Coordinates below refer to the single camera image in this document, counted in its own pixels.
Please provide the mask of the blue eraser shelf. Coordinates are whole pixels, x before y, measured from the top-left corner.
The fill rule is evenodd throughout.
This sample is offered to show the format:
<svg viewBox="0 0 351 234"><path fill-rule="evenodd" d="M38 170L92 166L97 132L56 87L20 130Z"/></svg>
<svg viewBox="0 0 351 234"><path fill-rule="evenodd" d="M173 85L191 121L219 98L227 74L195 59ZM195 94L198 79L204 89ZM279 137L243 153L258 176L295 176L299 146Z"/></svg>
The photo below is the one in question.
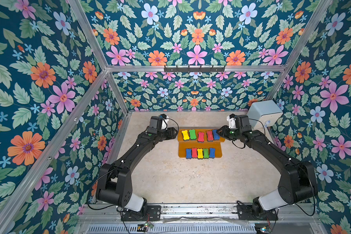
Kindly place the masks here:
<svg viewBox="0 0 351 234"><path fill-rule="evenodd" d="M212 133L213 133L214 141L220 140L220 136L219 136L219 134L217 133L217 130L216 130L216 129L212 130Z"/></svg>

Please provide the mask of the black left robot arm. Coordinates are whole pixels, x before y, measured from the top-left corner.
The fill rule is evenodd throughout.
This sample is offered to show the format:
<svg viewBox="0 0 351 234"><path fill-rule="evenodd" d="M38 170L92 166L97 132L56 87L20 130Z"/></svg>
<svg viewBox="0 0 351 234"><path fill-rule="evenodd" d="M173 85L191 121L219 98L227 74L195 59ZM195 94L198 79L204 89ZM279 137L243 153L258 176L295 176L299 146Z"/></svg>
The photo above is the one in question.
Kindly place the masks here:
<svg viewBox="0 0 351 234"><path fill-rule="evenodd" d="M173 127L140 133L134 145L121 158L101 167L97 180L96 199L133 212L145 210L145 198L133 192L132 172L156 144L175 139L177 134L178 130Z"/></svg>

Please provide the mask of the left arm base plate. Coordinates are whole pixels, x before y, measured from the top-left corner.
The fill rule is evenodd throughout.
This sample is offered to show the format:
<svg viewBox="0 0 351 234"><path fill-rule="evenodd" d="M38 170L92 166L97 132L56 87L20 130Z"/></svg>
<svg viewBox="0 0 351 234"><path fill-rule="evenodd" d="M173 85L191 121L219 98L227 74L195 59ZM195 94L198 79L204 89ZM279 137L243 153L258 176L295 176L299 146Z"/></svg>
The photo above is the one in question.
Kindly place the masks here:
<svg viewBox="0 0 351 234"><path fill-rule="evenodd" d="M147 205L141 211L135 212L132 210L124 209L121 213L121 221L159 221L161 216L160 205Z"/></svg>

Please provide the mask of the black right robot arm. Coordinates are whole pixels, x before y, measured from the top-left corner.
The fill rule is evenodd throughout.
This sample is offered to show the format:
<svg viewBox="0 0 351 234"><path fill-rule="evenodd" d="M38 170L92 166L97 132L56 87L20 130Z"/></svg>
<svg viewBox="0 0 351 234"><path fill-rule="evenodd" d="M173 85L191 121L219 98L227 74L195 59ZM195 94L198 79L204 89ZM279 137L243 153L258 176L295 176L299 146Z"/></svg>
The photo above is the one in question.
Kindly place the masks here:
<svg viewBox="0 0 351 234"><path fill-rule="evenodd" d="M272 192L253 200L252 210L255 215L287 205L293 205L306 199L316 200L318 187L314 166L308 161L299 161L271 143L258 130L246 132L223 126L218 135L230 141L239 140L247 147L260 153L280 173L277 188Z"/></svg>

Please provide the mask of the red eraser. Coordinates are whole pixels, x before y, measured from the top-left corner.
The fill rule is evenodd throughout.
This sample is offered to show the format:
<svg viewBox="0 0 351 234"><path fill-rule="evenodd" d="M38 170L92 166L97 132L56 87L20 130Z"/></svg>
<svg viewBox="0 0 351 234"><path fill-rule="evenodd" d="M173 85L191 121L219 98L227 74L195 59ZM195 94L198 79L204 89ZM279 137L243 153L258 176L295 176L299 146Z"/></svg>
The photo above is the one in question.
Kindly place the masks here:
<svg viewBox="0 0 351 234"><path fill-rule="evenodd" d="M207 135L207 141L208 142L213 142L214 141L214 135L213 135L213 132L211 130L207 131L206 135Z"/></svg>
<svg viewBox="0 0 351 234"><path fill-rule="evenodd" d="M203 143L205 138L205 133L204 132L198 132L198 142Z"/></svg>

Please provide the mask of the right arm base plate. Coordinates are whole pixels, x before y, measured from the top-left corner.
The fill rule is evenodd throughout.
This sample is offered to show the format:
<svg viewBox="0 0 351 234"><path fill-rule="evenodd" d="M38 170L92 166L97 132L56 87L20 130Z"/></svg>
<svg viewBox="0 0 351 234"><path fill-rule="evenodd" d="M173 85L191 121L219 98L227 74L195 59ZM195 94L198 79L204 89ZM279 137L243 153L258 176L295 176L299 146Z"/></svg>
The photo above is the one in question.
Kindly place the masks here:
<svg viewBox="0 0 351 234"><path fill-rule="evenodd" d="M237 214L240 220L277 221L276 209L265 211L258 203L245 204L237 201Z"/></svg>

